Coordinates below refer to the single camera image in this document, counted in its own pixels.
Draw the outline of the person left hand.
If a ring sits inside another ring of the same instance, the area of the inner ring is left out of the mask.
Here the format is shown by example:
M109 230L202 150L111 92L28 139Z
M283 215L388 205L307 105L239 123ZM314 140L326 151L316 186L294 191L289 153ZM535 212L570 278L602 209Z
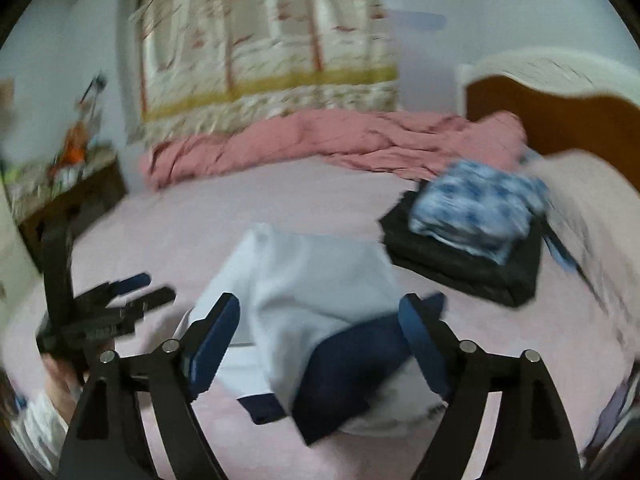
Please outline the person left hand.
M82 385L69 362L55 359L50 354L44 354L41 359L47 373L44 391L58 414L69 424L81 397Z

